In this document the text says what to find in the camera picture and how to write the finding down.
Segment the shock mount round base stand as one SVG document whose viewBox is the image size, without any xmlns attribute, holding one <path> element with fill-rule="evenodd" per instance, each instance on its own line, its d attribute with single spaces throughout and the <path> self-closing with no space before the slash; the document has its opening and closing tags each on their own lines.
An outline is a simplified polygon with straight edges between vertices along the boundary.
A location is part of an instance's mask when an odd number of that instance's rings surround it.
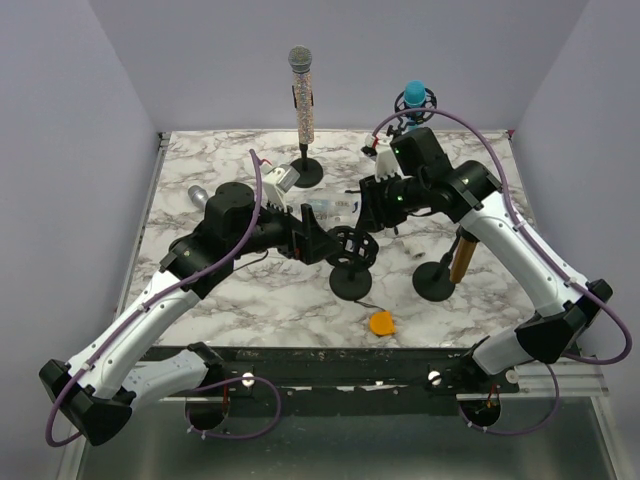
<svg viewBox="0 0 640 480">
<path fill-rule="evenodd" d="M 346 225 L 334 227 L 329 233 L 339 243 L 339 249 L 326 259 L 333 267 L 330 289 L 342 300 L 361 300 L 372 286 L 369 269 L 376 261 L 379 245 L 368 232 Z"/>
</svg>

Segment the silver microphone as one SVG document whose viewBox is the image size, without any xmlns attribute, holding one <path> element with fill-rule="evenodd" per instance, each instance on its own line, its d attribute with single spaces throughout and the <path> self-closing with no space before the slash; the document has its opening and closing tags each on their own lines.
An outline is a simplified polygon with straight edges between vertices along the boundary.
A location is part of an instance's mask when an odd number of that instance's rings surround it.
<svg viewBox="0 0 640 480">
<path fill-rule="evenodd" d="M 191 203 L 201 212 L 206 209 L 206 203 L 209 199 L 207 191 L 198 185 L 192 185 L 188 188 L 188 197 Z"/>
</svg>

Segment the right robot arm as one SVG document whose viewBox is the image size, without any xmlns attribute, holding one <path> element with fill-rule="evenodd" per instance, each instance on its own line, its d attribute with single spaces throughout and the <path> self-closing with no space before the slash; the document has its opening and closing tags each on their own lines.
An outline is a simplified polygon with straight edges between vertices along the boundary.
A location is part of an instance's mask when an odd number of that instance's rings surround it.
<svg viewBox="0 0 640 480">
<path fill-rule="evenodd" d="M 460 247 L 483 243 L 513 275 L 534 307 L 528 321 L 476 344 L 460 379 L 480 392 L 497 373 L 537 360 L 552 364 L 591 325 L 613 290 L 588 280 L 563 261 L 526 220 L 510 215 L 500 181 L 480 162 L 453 166 L 428 128 L 392 140 L 378 153 L 376 172 L 359 182 L 357 226 L 369 233 L 403 223 L 424 208 L 442 213 L 461 230 Z"/>
</svg>

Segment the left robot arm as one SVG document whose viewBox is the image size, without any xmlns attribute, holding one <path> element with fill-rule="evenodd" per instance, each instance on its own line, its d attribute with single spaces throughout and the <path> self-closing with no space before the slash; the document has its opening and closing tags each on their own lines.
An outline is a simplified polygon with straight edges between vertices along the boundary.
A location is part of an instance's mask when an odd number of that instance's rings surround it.
<svg viewBox="0 0 640 480">
<path fill-rule="evenodd" d="M 237 259 L 269 249 L 312 265 L 339 253 L 341 246 L 318 224 L 308 204 L 295 217 L 262 206 L 260 192 L 244 183 L 219 186 L 206 203 L 203 220 L 171 244 L 142 294 L 84 350 L 41 368 L 53 411 L 99 446 L 149 403 L 187 391 L 214 393 L 225 368 L 202 342 L 149 368 L 137 364 L 176 320 L 233 273 Z"/>
</svg>

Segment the gold microphone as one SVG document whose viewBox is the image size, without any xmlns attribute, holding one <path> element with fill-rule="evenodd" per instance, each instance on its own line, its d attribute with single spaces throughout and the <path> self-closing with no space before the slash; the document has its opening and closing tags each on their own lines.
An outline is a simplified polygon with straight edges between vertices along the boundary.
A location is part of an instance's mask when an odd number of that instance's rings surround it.
<svg viewBox="0 0 640 480">
<path fill-rule="evenodd" d="M 473 257 L 477 241 L 461 237 L 450 266 L 449 280 L 454 285 L 459 284 L 467 273 Z"/>
</svg>

